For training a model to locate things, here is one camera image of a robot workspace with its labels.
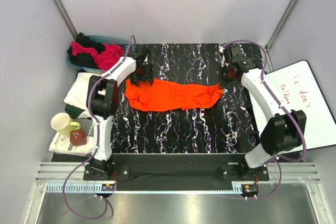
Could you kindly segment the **orange t-shirt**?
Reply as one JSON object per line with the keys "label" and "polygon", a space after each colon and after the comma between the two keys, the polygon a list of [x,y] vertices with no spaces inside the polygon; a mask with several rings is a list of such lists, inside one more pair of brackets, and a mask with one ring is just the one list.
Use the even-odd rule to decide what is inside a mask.
{"label": "orange t-shirt", "polygon": [[179,84],[155,79],[153,84],[141,82],[138,86],[126,82],[125,96],[132,108],[140,111],[165,112],[175,109],[208,109],[224,94],[219,84]]}

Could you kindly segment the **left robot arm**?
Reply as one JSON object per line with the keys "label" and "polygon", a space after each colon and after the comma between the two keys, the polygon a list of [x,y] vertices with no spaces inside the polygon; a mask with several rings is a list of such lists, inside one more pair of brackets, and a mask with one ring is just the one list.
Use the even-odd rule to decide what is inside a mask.
{"label": "left robot arm", "polygon": [[112,119],[118,110],[119,85],[130,78],[139,86],[154,83],[151,52],[146,45],[128,48],[115,66],[106,73],[89,79],[87,108],[97,127],[94,131],[94,151],[86,161],[84,180],[110,180],[116,174],[112,164]]}

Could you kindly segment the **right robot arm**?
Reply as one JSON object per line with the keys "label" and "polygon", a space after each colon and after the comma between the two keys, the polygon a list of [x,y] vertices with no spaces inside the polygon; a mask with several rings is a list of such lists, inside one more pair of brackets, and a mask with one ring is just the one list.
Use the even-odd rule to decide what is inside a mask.
{"label": "right robot arm", "polygon": [[254,149],[246,153],[234,168],[232,178],[254,180],[266,171],[266,165],[296,147],[306,151],[304,138],[307,116],[280,101],[266,82],[265,64],[248,59],[239,45],[225,45],[220,50],[219,85],[228,89],[242,85],[254,97],[267,124]]}

